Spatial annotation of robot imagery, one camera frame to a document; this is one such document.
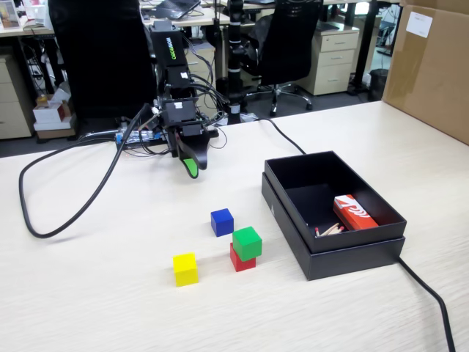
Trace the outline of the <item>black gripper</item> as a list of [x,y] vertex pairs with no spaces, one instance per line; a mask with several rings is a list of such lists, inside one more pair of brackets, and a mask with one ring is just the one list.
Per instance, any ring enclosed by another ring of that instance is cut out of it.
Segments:
[[192,179],[199,169],[208,164],[210,142],[208,132],[203,132],[196,109],[197,98],[168,99],[162,102],[162,129],[168,135],[171,156],[178,158]]

